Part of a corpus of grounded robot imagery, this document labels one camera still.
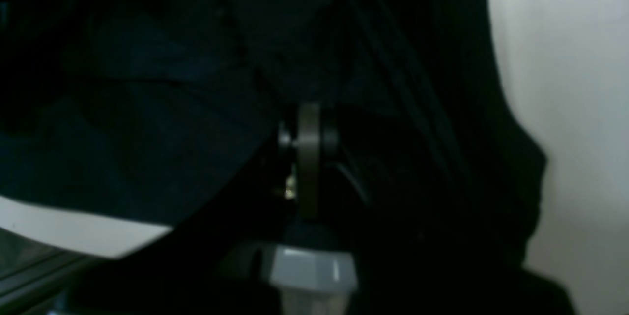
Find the white stripe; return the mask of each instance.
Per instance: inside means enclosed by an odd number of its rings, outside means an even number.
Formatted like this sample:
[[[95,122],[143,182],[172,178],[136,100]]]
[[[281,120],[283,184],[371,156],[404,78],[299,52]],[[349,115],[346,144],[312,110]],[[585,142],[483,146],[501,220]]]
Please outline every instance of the white stripe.
[[[121,258],[173,229],[22,203],[0,196],[0,228],[40,243],[104,258]]]

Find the black cover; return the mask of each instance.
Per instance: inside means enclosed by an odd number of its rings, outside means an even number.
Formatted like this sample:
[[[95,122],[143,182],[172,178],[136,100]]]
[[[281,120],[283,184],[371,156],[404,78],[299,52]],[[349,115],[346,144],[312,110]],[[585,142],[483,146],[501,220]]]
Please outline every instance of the black cover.
[[[506,105],[487,0],[43,2],[23,12],[75,11],[0,54],[3,195],[178,225],[213,208],[290,104],[339,102],[387,225],[375,240],[412,244],[373,243],[391,266],[373,275],[392,284],[381,298],[407,299],[390,313],[422,294],[435,313],[572,312],[520,269],[544,156]]]

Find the white wall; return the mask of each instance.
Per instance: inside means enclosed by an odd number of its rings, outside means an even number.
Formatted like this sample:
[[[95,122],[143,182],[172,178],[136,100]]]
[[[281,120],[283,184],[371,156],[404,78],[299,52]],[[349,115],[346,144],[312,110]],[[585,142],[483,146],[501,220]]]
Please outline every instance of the white wall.
[[[490,0],[508,100],[550,158],[528,266],[629,314],[629,0]]]

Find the white panel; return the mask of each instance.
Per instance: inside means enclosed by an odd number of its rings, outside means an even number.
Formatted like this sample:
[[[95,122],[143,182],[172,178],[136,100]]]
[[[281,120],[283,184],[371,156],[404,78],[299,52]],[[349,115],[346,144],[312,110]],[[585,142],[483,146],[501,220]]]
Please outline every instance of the white panel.
[[[490,0],[508,100],[550,158],[528,266],[629,313],[629,0]]]
[[[121,258],[171,232],[169,226],[39,207],[0,196],[0,228],[65,250]]]

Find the black fabric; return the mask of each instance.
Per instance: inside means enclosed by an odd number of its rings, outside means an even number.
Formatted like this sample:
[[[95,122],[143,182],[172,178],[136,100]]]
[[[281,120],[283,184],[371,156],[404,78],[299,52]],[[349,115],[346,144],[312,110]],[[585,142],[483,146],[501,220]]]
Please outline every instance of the black fabric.
[[[4,62],[5,196],[176,225],[233,177],[293,102],[398,115],[339,0],[76,8],[57,38]],[[56,92],[24,105],[38,81],[58,83]]]
[[[346,104],[344,148],[377,220],[363,223],[360,254],[375,271],[357,309],[572,313],[560,288],[521,270],[545,161],[506,105],[487,0],[44,3],[56,4],[49,35],[4,33],[3,195],[180,225],[171,241],[198,210],[218,221],[233,211],[238,232],[207,230],[226,248],[261,232],[250,228],[259,216],[236,212],[258,191],[224,187],[285,109]],[[191,235],[164,246],[187,250],[163,259],[175,279],[200,250],[204,234]],[[182,274],[208,260],[198,255]]]
[[[349,315],[574,313],[556,284],[504,260],[449,246],[457,240],[434,233],[444,224],[438,221],[448,224],[458,216],[431,202],[438,185],[427,188],[434,182],[433,167],[417,159],[425,148],[416,143],[416,132],[354,107],[339,108],[339,123],[343,149],[364,157],[354,162],[378,174],[377,180],[384,181],[380,187],[388,188],[371,190],[377,208],[370,209],[359,207],[359,196],[343,178],[326,185],[332,199],[347,201],[339,203],[342,220],[335,225],[343,230],[359,272],[360,290]],[[193,314],[200,309],[237,314],[242,306],[258,304],[257,312],[279,315],[273,301],[278,294],[260,284],[226,284],[211,277],[213,266],[238,241],[281,238],[283,206],[268,188],[272,157],[270,141],[194,217],[141,252],[85,274],[61,298],[60,307],[85,315]],[[418,224],[422,212],[434,216]]]

